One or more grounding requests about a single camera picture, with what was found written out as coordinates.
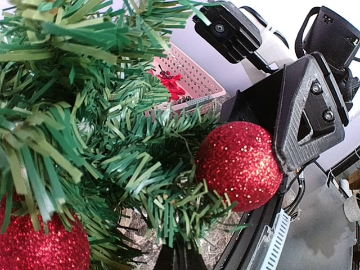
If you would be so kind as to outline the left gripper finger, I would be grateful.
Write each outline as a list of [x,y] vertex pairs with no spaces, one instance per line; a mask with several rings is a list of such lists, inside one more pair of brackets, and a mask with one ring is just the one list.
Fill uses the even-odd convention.
[[176,240],[173,247],[161,246],[154,270],[207,270],[207,267],[194,245],[188,249],[183,240]]

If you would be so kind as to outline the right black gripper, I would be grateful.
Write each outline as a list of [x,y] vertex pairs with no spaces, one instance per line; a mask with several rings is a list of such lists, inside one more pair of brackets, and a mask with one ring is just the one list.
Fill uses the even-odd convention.
[[295,41],[296,60],[226,101],[222,122],[255,123],[273,137],[274,156],[290,173],[345,138],[359,79],[349,65],[359,31],[333,10],[312,8]]

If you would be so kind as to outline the pink plastic basket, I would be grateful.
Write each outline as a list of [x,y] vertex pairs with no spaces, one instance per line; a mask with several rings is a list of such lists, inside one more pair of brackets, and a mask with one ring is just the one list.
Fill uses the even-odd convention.
[[226,94],[226,90],[209,73],[174,44],[170,45],[170,52],[165,57],[154,58],[152,68],[156,73],[160,72],[159,65],[172,75],[182,76],[177,83],[186,94],[178,101],[157,105],[158,110],[170,107],[175,113],[180,114],[183,110],[194,111],[199,108],[200,113],[205,114],[212,109],[216,99]]

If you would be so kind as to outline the small green christmas tree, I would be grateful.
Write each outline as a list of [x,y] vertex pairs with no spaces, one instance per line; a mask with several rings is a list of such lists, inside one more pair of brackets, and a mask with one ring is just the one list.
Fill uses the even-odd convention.
[[12,216],[35,231],[57,214],[81,221],[89,269],[133,269],[125,211],[159,243],[190,249],[236,203],[195,179],[195,153],[214,109],[170,107],[150,74],[195,1],[1,2],[1,234]]

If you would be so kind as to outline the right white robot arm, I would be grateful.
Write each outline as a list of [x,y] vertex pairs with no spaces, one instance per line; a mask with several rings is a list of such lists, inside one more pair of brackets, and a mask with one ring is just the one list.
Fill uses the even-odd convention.
[[321,6],[307,14],[295,40],[295,57],[277,32],[261,27],[262,44],[242,64],[251,86],[221,110],[223,122],[255,123],[273,136],[285,173],[314,162],[343,141],[359,79],[349,65],[359,30]]

